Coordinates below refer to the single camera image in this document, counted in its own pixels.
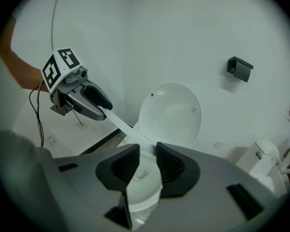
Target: black toilet paper holder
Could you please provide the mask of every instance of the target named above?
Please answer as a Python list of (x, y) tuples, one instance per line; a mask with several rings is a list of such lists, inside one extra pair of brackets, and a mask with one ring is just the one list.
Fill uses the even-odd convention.
[[(236, 68), (241, 68), (241, 71), (236, 72)], [(253, 66), (246, 61), (233, 57), (228, 60), (227, 72), (230, 72), (234, 75), (234, 77), (243, 80), (244, 82), (248, 82), (250, 76), (250, 70), (253, 69)]]

